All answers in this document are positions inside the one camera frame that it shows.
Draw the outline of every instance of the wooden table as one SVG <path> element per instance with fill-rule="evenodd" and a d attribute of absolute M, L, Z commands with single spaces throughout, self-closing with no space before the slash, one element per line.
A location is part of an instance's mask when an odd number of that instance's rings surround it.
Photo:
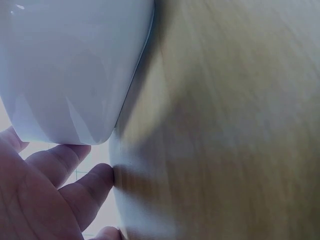
<path fill-rule="evenodd" d="M 130 240 L 320 238 L 320 2 L 156 0 L 110 139 Z"/>

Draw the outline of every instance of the skin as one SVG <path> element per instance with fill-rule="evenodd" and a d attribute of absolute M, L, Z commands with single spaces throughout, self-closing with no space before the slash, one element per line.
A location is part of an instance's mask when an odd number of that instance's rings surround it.
<path fill-rule="evenodd" d="M 23 160 L 28 146 L 12 127 L 0 133 L 0 239 L 83 240 L 113 186 L 112 168 L 98 164 L 61 187 L 89 154 L 90 146 L 58 145 Z M 121 240 L 105 227 L 94 240 Z"/>

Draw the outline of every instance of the finger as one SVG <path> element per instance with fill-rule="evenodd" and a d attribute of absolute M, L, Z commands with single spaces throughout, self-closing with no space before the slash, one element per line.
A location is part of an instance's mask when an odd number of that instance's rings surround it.
<path fill-rule="evenodd" d="M 25 149 L 29 144 L 28 142 L 20 140 L 12 126 L 0 132 L 0 138 L 5 140 L 18 153 Z"/>
<path fill-rule="evenodd" d="M 107 226 L 99 231 L 92 240 L 121 240 L 121 234 L 115 227 Z"/>
<path fill-rule="evenodd" d="M 46 151 L 39 151 L 25 161 L 43 173 L 59 188 L 90 153 L 87 145 L 58 145 Z"/>
<path fill-rule="evenodd" d="M 73 211 L 81 231 L 84 231 L 96 218 L 113 184 L 112 167 L 100 163 L 75 183 L 59 190 Z"/>

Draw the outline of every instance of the white plastic object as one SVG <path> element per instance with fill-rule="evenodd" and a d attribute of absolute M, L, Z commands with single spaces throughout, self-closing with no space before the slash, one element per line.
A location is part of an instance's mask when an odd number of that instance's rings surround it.
<path fill-rule="evenodd" d="M 2 1 L 0 95 L 21 140 L 105 142 L 153 16 L 153 0 Z"/>

